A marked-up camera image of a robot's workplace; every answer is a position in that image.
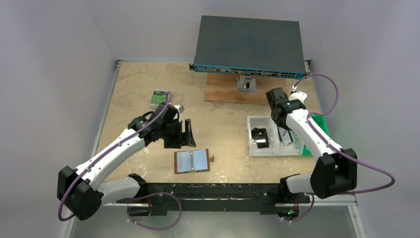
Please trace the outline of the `brown leather card holder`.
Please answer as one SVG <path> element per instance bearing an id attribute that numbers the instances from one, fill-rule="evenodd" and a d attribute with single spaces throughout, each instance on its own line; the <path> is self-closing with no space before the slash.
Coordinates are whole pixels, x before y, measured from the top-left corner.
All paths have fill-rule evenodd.
<path id="1" fill-rule="evenodd" d="M 209 155 L 208 149 L 178 151 L 174 153 L 174 173 L 208 172 L 213 162 L 214 156 Z"/>

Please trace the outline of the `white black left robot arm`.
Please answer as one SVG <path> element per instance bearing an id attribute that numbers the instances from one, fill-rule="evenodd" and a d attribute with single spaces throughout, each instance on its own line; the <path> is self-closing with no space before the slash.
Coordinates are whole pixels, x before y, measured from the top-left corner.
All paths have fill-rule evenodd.
<path id="1" fill-rule="evenodd" d="M 64 207 L 70 217 L 83 221 L 105 204 L 123 199 L 143 200 L 150 194 L 149 184 L 137 174 L 105 182 L 105 179 L 135 153 L 159 139 L 165 148 L 195 147 L 190 119 L 181 120 L 183 105 L 161 103 L 155 111 L 134 118 L 126 129 L 105 149 L 75 168 L 65 166 L 58 173 L 58 217 Z"/>

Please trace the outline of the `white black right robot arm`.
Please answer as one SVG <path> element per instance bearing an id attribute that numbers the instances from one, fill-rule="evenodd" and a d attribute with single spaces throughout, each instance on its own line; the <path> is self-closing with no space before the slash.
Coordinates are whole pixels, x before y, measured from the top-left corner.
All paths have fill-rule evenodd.
<path id="1" fill-rule="evenodd" d="M 308 193 L 325 199 L 353 190 L 357 186 L 357 154 L 343 149 L 314 122 L 304 105 L 306 94 L 298 91 L 287 96 L 282 88 L 266 92 L 271 119 L 280 128 L 293 131 L 315 159 L 309 175 L 281 178 L 282 195 Z"/>

